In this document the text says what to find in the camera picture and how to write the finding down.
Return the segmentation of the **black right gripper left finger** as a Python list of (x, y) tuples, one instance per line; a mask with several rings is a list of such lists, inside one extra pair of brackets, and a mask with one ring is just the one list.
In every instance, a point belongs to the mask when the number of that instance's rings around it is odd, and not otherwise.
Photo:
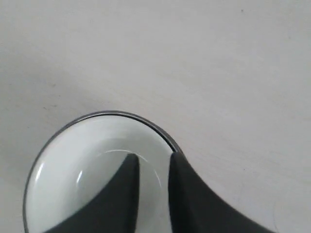
[(140, 189), (140, 164), (128, 154), (108, 184), (82, 209), (49, 233), (134, 233)]

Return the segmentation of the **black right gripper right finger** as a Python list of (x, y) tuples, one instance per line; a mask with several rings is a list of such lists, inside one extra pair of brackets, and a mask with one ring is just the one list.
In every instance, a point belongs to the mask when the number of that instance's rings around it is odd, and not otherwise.
[(174, 233), (268, 233), (214, 193), (184, 154), (170, 158), (168, 204)]

